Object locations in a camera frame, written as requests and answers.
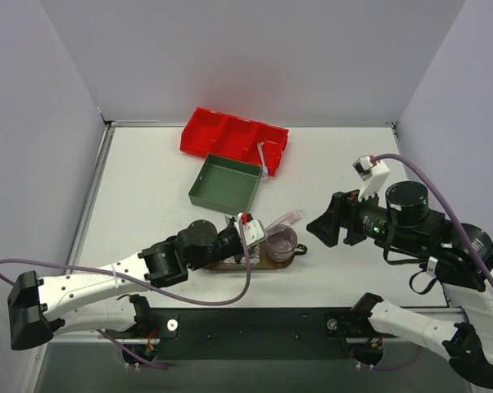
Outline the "clear textured glass holder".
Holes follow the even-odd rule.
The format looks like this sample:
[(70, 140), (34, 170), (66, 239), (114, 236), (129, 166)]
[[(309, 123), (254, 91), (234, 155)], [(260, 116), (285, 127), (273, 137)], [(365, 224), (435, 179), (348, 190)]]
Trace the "clear textured glass holder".
[[(260, 259), (261, 259), (261, 257), (260, 257), (260, 245), (253, 246), (248, 251), (249, 251), (249, 260), (250, 260), (251, 264), (252, 265), (258, 264), (260, 262)], [(227, 258), (224, 261), (224, 263), (225, 264), (231, 264), (231, 265), (238, 265), (238, 264), (245, 265), (246, 264), (246, 257), (245, 256), (238, 257), (236, 255), (236, 256)]]

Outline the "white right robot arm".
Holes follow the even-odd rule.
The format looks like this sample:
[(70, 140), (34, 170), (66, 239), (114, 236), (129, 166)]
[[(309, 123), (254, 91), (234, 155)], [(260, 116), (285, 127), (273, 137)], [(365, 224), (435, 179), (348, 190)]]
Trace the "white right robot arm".
[(307, 224), (325, 246), (342, 240), (354, 246), (371, 238), (391, 266), (416, 264), (450, 291), (466, 315), (461, 323), (415, 313), (379, 295), (365, 293), (352, 307), (356, 319), (375, 332), (400, 337), (441, 356), (463, 379), (493, 390), (493, 242), (480, 228), (455, 225), (428, 204), (427, 188), (418, 182), (391, 185), (386, 205), (360, 191), (336, 192), (326, 211)]

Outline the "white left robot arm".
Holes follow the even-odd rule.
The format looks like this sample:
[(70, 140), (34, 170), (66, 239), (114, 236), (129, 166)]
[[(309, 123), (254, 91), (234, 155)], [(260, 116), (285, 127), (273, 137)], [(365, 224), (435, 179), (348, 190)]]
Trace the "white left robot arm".
[(45, 278), (33, 270), (22, 273), (7, 298), (11, 348), (28, 350), (56, 334), (91, 329), (145, 336), (152, 329), (152, 316), (144, 308), (129, 308), (112, 297), (163, 292), (187, 281), (190, 271), (245, 256), (266, 238), (264, 225), (250, 215), (231, 218), (221, 231), (200, 219), (162, 242), (101, 268), (78, 267), (73, 273)]

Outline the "lilac enamel mug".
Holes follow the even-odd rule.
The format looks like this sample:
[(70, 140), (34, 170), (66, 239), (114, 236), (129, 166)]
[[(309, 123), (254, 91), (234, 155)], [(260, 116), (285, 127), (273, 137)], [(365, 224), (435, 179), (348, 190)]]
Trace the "lilac enamel mug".
[(276, 263), (285, 263), (294, 256), (303, 256), (308, 252), (308, 247), (299, 243), (295, 230), (284, 224), (280, 224), (268, 234), (265, 252)]

